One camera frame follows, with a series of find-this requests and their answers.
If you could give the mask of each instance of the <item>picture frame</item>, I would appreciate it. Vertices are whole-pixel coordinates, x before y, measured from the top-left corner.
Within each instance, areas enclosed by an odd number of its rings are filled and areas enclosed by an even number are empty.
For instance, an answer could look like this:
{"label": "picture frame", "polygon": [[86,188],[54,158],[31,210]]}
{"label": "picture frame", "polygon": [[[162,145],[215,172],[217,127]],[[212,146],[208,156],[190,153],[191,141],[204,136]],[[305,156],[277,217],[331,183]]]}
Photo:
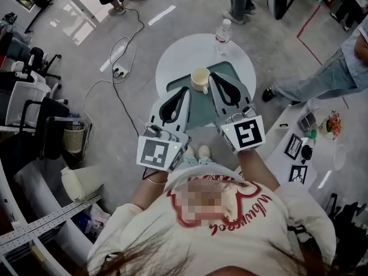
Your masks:
{"label": "picture frame", "polygon": [[289,144],[287,145],[284,153],[293,160],[296,160],[302,144],[302,140],[297,135],[292,134],[292,137],[290,138]]}
{"label": "picture frame", "polygon": [[293,165],[290,172],[289,182],[299,182],[304,184],[307,169],[308,166]]}

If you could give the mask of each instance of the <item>white plastic container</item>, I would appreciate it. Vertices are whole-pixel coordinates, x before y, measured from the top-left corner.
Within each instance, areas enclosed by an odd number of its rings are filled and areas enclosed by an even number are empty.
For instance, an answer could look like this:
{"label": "white plastic container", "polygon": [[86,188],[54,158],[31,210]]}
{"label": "white plastic container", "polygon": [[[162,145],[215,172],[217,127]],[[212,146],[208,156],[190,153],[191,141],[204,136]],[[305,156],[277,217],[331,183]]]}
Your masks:
{"label": "white plastic container", "polygon": [[227,43],[230,41],[231,36],[231,21],[224,19],[223,24],[217,28],[216,36],[214,38],[214,48],[218,54],[225,53]]}
{"label": "white plastic container", "polygon": [[83,200],[94,193],[101,185],[101,171],[97,166],[71,170],[62,169],[62,182],[71,200]]}
{"label": "white plastic container", "polygon": [[341,170],[346,160],[345,146],[318,135],[312,154],[312,165],[317,173]]}

